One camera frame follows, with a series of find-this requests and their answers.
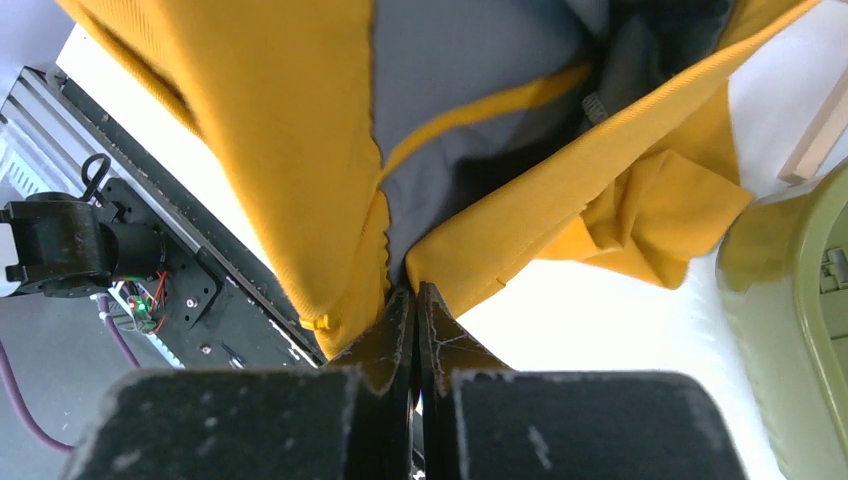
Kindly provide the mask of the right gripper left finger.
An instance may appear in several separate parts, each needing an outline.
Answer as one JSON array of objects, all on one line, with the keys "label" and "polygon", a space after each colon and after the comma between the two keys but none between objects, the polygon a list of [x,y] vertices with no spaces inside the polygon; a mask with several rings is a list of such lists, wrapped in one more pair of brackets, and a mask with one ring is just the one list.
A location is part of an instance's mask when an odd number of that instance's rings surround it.
[{"label": "right gripper left finger", "polygon": [[407,479],[414,298],[317,368],[141,370],[106,395],[66,479]]}]

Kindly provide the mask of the yellow jacket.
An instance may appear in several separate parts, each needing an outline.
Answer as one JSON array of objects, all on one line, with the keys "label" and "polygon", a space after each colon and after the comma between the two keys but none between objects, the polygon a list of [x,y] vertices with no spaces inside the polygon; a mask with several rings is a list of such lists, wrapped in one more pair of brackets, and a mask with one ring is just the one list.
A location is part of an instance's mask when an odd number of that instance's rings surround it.
[{"label": "yellow jacket", "polygon": [[809,1],[66,1],[219,161],[336,357],[401,286],[535,259],[663,288],[751,201],[731,74]]}]

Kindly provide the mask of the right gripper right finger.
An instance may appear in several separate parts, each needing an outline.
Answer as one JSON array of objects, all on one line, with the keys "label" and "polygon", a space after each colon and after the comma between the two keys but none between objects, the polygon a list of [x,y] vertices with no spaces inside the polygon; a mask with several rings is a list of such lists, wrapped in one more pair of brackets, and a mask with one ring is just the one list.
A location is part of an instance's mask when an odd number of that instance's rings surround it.
[{"label": "right gripper right finger", "polygon": [[430,479],[742,479],[713,398],[662,371],[521,372],[417,293]]}]

